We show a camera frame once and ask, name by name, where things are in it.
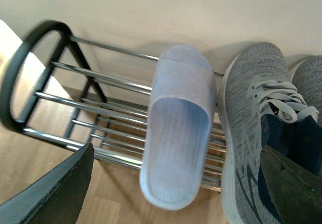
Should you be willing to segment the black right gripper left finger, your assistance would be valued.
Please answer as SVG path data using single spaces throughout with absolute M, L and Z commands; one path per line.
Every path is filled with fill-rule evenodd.
M 88 143 L 31 186 L 1 204 L 1 223 L 76 223 L 91 181 Z

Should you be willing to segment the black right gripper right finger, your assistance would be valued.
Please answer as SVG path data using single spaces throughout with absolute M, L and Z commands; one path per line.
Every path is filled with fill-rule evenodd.
M 283 223 L 321 223 L 321 178 L 266 145 L 260 155 L 268 192 Z

